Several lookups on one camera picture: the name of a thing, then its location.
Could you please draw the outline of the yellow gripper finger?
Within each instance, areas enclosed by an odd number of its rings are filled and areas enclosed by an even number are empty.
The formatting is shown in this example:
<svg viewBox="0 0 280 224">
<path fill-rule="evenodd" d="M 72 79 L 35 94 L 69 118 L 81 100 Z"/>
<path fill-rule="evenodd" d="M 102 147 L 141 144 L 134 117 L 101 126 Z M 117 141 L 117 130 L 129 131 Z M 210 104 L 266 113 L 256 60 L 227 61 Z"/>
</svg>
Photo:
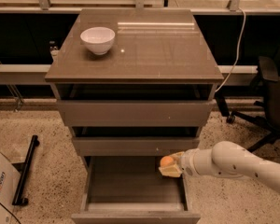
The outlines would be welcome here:
<svg viewBox="0 0 280 224">
<path fill-rule="evenodd" d="M 182 157 L 183 154 L 184 154 L 184 151 L 180 151 L 180 152 L 176 152 L 176 153 L 171 154 L 171 157 L 175 161 L 178 161 Z"/>
<path fill-rule="evenodd" d="M 160 167 L 159 170 L 163 176 L 180 177 L 182 175 L 182 171 L 177 164 Z"/>
</svg>

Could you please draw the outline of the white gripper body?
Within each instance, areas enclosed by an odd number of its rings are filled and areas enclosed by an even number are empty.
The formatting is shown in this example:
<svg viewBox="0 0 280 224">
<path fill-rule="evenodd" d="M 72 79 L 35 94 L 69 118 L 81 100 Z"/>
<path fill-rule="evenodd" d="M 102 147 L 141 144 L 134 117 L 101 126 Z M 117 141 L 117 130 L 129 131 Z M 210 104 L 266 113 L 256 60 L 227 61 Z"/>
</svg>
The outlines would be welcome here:
<svg viewBox="0 0 280 224">
<path fill-rule="evenodd" d="M 179 166 L 183 174 L 189 177 L 203 175 L 202 160 L 200 149 L 189 149 L 182 154 Z"/>
</svg>

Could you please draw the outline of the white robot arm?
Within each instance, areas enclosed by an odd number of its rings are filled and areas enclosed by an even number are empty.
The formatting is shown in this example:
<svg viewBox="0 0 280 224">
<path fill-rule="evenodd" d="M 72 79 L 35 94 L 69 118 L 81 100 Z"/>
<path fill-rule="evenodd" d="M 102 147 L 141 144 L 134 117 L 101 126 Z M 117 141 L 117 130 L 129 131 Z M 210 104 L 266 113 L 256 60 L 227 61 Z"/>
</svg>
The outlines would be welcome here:
<svg viewBox="0 0 280 224">
<path fill-rule="evenodd" d="M 264 160 L 230 141 L 209 149 L 189 149 L 161 158 L 163 176 L 249 177 L 280 193 L 280 163 Z"/>
</svg>

